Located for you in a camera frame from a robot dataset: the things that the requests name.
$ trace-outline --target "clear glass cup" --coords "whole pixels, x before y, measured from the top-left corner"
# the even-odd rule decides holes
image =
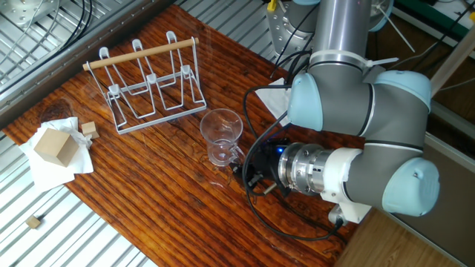
[[[213,164],[227,166],[245,157],[238,147],[243,121],[234,111],[218,108],[208,112],[201,120],[200,131],[208,143],[208,158]]]

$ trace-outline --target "small wooden cube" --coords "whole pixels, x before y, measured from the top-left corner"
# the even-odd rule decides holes
[[[28,218],[25,222],[32,229],[36,229],[36,227],[38,227],[40,224],[42,224],[42,222],[40,222],[38,219],[36,219],[35,216],[30,216],[30,218]]]
[[[82,134],[84,134],[84,136],[91,134],[92,135],[91,139],[99,137],[99,134],[97,133],[97,129],[96,129],[96,123],[88,122],[88,123],[83,124],[81,128],[82,128]]]

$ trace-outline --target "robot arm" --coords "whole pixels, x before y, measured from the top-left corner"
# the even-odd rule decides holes
[[[294,125],[365,137],[364,150],[294,144],[278,167],[284,185],[338,203],[355,223],[370,206],[422,216],[439,195],[437,168],[422,158],[429,79],[387,71],[363,82],[371,9],[371,0],[321,1],[308,73],[295,77],[288,109]]]

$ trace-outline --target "light blue joint cover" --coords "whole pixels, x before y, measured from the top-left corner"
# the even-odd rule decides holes
[[[321,131],[323,128],[324,114],[320,93],[312,75],[303,73],[294,78],[287,116],[294,125],[315,131]]]
[[[436,204],[439,171],[430,161],[409,159],[393,174],[383,193],[383,209],[391,213],[422,216]]]
[[[394,0],[390,0],[389,8],[386,11],[387,16],[391,16],[391,13],[393,12],[393,6],[394,6]],[[379,31],[380,29],[382,29],[386,25],[386,22],[387,22],[387,19],[386,19],[386,16],[384,16],[381,19],[381,21],[375,27],[373,27],[373,29],[370,30],[370,32],[375,33],[377,31]]]
[[[314,5],[320,3],[320,0],[293,0],[294,3],[299,5]]]
[[[392,85],[412,93],[424,102],[430,112],[432,87],[426,76],[413,71],[389,70],[379,74],[374,84]]]

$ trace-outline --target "black cable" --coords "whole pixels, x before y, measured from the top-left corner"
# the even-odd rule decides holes
[[[259,149],[259,147],[261,146],[261,143],[263,142],[264,138],[272,131],[272,129],[274,129],[275,126],[277,126],[279,124],[279,122],[281,122],[282,119],[284,119],[285,117],[287,116],[287,111],[284,112],[284,114],[282,114],[278,119],[277,121],[275,121],[272,125],[270,125],[269,128],[267,128],[267,130],[262,133],[261,136],[259,136],[254,144],[252,144],[251,148],[249,149],[249,152],[247,153],[246,155],[246,159],[244,160],[244,163],[243,163],[243,182],[244,182],[244,188],[246,189],[246,192],[249,192],[249,194],[251,195],[254,195],[254,196],[257,196],[257,197],[264,197],[265,195],[263,193],[256,193],[254,192],[250,187],[249,187],[249,184],[248,184],[248,181],[247,181],[247,169],[249,167],[249,164],[251,163],[251,158],[254,156],[254,153]]]
[[[281,60],[281,57],[282,55],[284,54],[285,50],[287,49],[287,47],[289,46],[289,43],[290,43],[290,40],[292,39],[292,37],[295,35],[295,33],[297,32],[298,28],[305,22],[305,20],[310,16],[310,14],[317,8],[319,4],[316,4],[306,15],[305,17],[302,19],[302,21],[297,25],[297,27],[295,28],[295,30],[292,32],[292,34],[290,35],[289,39],[287,40],[287,43],[284,45],[284,48],[281,52],[281,54],[279,55],[279,57],[277,58],[277,61],[275,62],[275,64],[277,65],[279,63],[279,60]]]
[[[89,0],[89,17],[88,17],[88,20],[86,21],[86,24],[82,28],[81,33],[77,36],[78,39],[80,39],[81,37],[83,37],[85,35],[86,30],[88,29],[89,25],[91,24],[91,19],[92,19],[92,16],[93,16],[92,9],[93,9],[92,0]]]
[[[282,133],[283,131],[285,130],[288,130],[290,128],[290,126],[292,126],[292,123],[287,123],[286,125],[284,125],[282,128],[278,129],[275,133],[273,133],[271,135],[271,137],[269,137],[269,139],[272,139],[274,138],[275,136],[277,136],[278,134]]]
[[[459,23],[460,19],[462,19],[462,17],[471,9],[475,6],[475,1],[472,2],[461,14],[460,16],[452,23],[452,25],[448,28],[447,32],[444,33],[444,35],[437,41],[437,43],[424,55],[424,57],[422,57],[421,60],[419,60],[419,62],[417,62],[417,64],[411,68],[410,70],[415,70],[417,68],[419,68],[421,66],[421,64],[423,63],[424,60],[427,59],[427,57],[429,57],[430,54],[432,54],[432,52],[444,41],[444,38],[447,37],[447,35],[449,33],[452,32],[452,30],[455,28],[455,26],[457,26],[457,24]]]
[[[277,68],[280,67],[283,63],[287,62],[288,60],[290,60],[292,57],[294,56],[297,56],[297,55],[305,55],[305,54],[310,54],[312,51],[311,50],[302,50],[302,51],[298,51],[298,52],[295,52],[293,54],[290,54],[289,56],[287,56],[285,59],[283,59],[281,62],[279,62],[278,64],[276,64],[274,66],[274,70],[273,72],[270,74],[270,77],[272,78],[274,76],[274,73],[275,71],[277,71]]]
[[[276,234],[279,234],[283,237],[289,237],[289,238],[293,238],[293,239],[296,239],[296,240],[303,240],[303,241],[319,241],[319,240],[325,240],[325,239],[328,239],[330,236],[334,235],[338,229],[340,229],[340,227],[343,225],[343,220],[339,219],[337,220],[336,224],[335,224],[335,227],[333,228],[333,230],[331,230],[327,235],[324,235],[323,237],[298,237],[298,236],[295,236],[295,235],[291,235],[291,234],[286,234],[286,233],[283,233],[282,231],[279,231],[275,228],[273,228],[272,226],[270,226],[260,215],[259,213],[255,210],[255,207],[254,205],[252,204],[252,201],[251,201],[251,197],[250,197],[250,194],[254,194],[256,196],[261,196],[263,195],[262,193],[255,193],[251,190],[251,188],[249,188],[249,185],[248,185],[248,181],[247,181],[247,168],[249,166],[249,163],[251,161],[251,158],[252,156],[254,155],[254,153],[256,152],[256,150],[261,146],[263,140],[267,137],[267,135],[282,121],[282,119],[284,119],[285,117],[287,116],[287,111],[284,112],[284,114],[282,114],[272,125],[270,125],[269,128],[267,128],[267,130],[261,135],[259,136],[259,138],[254,142],[254,144],[252,144],[251,148],[249,149],[249,153],[247,154],[246,156],[246,159],[244,160],[244,164],[243,164],[243,181],[244,181],[244,187],[246,188],[246,197],[247,197],[247,201],[251,207],[251,210],[252,210],[252,213],[254,213],[254,215],[264,224],[264,226],[266,226],[269,230],[273,231],[274,233]]]
[[[258,213],[258,211],[255,210],[255,207],[254,205],[252,204],[252,201],[251,201],[251,197],[249,195],[249,192],[246,191],[246,196],[247,196],[247,202],[249,203],[249,205],[251,206],[251,210],[252,210],[252,213],[260,220],[260,222],[262,224],[264,224],[264,226],[266,226],[269,230],[273,231],[274,233],[276,234],[279,234],[283,237],[288,237],[288,238],[293,238],[295,240],[303,240],[303,241],[320,241],[320,240],[326,240],[328,239],[329,237],[331,237],[332,235],[336,234],[336,232],[342,227],[343,225],[343,220],[338,218],[336,223],[335,223],[335,226],[333,227],[333,229],[328,232],[328,234],[324,235],[323,237],[298,237],[298,236],[295,236],[295,235],[292,235],[292,234],[286,234],[282,231],[279,231],[275,228],[273,228],[272,226],[270,226]]]
[[[308,66],[310,63],[310,58],[306,58],[302,64],[300,64],[300,66],[297,67],[297,69],[294,71],[294,65],[290,66],[291,69],[289,69],[289,74],[287,75],[287,79],[285,81],[285,84],[286,85],[291,85],[292,84],[292,81],[295,77],[295,75],[297,75],[301,70],[303,70],[306,66]]]
[[[435,67],[437,67],[440,63],[444,62],[446,58],[449,57],[449,55],[452,53],[452,51],[449,51],[445,53],[444,55],[439,56],[436,60],[434,60],[432,63],[430,63],[428,66],[423,67],[419,72],[422,74],[426,74]]]
[[[291,88],[291,85],[262,85],[262,86],[255,86],[253,88],[250,88],[245,94],[244,94],[244,99],[243,99],[243,112],[244,112],[244,117],[246,118],[247,125],[249,126],[249,129],[251,130],[252,135],[257,139],[258,134],[255,132],[254,127],[252,127],[251,120],[249,119],[249,115],[247,113],[247,96],[259,89],[288,89]]]
[[[81,18],[79,19],[79,22],[77,23],[76,28],[74,29],[73,33],[71,36],[69,36],[68,40],[66,40],[65,44],[61,47],[61,50],[64,50],[68,45],[69,42],[75,37],[77,31],[80,29],[82,21],[84,20],[84,15],[86,14],[86,3],[85,0],[82,0],[82,12],[81,12]]]
[[[310,38],[307,40],[307,43],[304,46],[304,50],[306,50],[306,48],[310,45],[310,42],[312,41],[314,35],[315,35],[315,33],[312,33]],[[294,73],[294,69],[297,66],[297,63],[300,61],[300,58],[302,56],[303,56],[303,54],[298,55],[297,58],[295,58],[294,61],[292,62],[292,64],[290,65],[289,73],[287,74],[287,79],[285,80],[286,85],[290,85],[292,83],[293,76],[297,75],[297,73],[300,72],[300,70],[302,70],[305,67],[305,65],[308,65],[308,62],[310,61],[309,58],[308,58],[308,61],[307,60],[304,61],[304,63]]]

